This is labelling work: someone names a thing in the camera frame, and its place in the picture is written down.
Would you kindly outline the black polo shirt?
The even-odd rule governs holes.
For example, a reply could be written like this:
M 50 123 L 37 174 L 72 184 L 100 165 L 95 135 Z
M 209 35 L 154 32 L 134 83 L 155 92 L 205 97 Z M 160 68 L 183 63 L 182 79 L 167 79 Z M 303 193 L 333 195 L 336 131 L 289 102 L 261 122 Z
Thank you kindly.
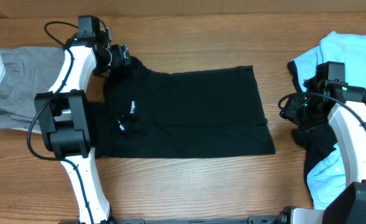
M 161 73 L 133 58 L 112 70 L 104 103 L 90 103 L 95 156 L 193 159 L 272 155 L 252 66 Z

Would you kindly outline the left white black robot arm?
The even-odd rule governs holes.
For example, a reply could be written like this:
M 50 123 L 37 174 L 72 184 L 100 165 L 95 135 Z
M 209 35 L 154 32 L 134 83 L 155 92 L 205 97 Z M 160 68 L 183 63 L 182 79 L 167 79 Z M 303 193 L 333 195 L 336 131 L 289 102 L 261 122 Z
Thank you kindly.
M 113 223 L 112 208 L 101 187 L 96 162 L 96 127 L 85 94 L 92 74 L 128 60 L 126 45 L 111 45 L 108 29 L 83 30 L 63 46 L 65 59 L 55 83 L 35 96 L 45 147 L 64 167 L 80 211 L 78 223 Z

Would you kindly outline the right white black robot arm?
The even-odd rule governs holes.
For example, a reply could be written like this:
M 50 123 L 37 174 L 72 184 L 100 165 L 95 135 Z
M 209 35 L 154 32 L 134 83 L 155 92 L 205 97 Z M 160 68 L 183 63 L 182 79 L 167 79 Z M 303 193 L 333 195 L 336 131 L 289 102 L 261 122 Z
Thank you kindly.
M 344 163 L 345 189 L 324 210 L 286 207 L 277 223 L 366 223 L 366 89 L 322 81 L 278 102 L 280 116 L 300 128 L 327 122 Z

